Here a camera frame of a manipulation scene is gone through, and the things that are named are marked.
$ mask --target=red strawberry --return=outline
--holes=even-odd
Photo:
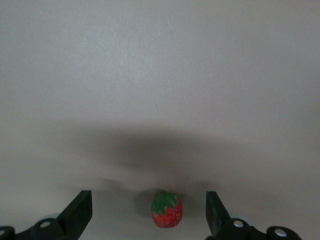
[[[160,228],[172,228],[177,226],[182,218],[182,214],[182,203],[173,193],[162,193],[152,202],[152,219]]]

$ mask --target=strawberry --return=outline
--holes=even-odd
[[[162,193],[152,202],[152,219],[160,228],[172,228],[177,226],[182,218],[182,214],[182,203],[173,193]]]

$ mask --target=black plastic part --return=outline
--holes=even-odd
[[[0,240],[78,240],[91,217],[91,191],[83,190],[57,218],[43,219],[18,234],[11,226],[1,226]]]
[[[231,217],[215,191],[206,192],[205,217],[214,237]]]
[[[263,233],[242,219],[231,219],[215,191],[206,192],[205,215],[211,231],[206,240],[301,240],[286,227],[271,226]]]
[[[235,222],[241,222],[243,226],[235,226]],[[219,240],[246,240],[251,232],[251,227],[245,221],[232,218],[230,219],[214,237]]]

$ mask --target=green calyx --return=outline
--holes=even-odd
[[[177,196],[173,193],[162,193],[158,195],[152,202],[151,210],[156,214],[159,215],[162,213],[166,215],[166,208],[174,209],[175,206],[178,204]]]

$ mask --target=white surface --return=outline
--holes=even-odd
[[[0,1],[0,225],[82,189],[80,239],[205,239],[205,192],[320,238],[320,2]],[[182,195],[173,229],[156,189]]]

